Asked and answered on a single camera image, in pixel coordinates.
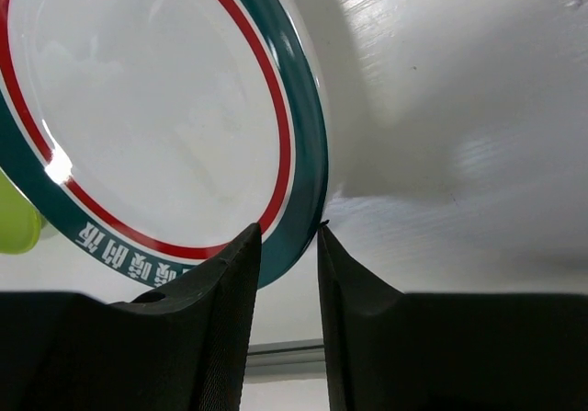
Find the white plate red green rim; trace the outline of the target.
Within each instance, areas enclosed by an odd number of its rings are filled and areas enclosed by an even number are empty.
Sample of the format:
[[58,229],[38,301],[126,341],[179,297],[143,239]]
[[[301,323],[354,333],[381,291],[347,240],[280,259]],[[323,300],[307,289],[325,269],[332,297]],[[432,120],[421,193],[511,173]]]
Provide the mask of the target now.
[[157,287],[262,232],[258,283],[327,194],[319,69],[293,0],[1,0],[1,168],[63,236]]

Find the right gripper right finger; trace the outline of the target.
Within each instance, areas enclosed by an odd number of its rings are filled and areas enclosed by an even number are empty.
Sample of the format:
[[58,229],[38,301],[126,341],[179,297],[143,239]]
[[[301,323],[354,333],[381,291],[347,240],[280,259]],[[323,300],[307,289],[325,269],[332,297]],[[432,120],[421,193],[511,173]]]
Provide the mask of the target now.
[[333,410],[584,410],[587,298],[404,293],[318,232]]

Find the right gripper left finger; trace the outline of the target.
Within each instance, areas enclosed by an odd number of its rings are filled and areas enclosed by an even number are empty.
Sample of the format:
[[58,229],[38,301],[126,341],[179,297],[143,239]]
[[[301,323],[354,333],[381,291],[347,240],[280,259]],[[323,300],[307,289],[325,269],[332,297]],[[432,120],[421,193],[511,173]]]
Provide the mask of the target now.
[[245,228],[216,256],[129,303],[1,296],[4,410],[235,410],[262,251]]

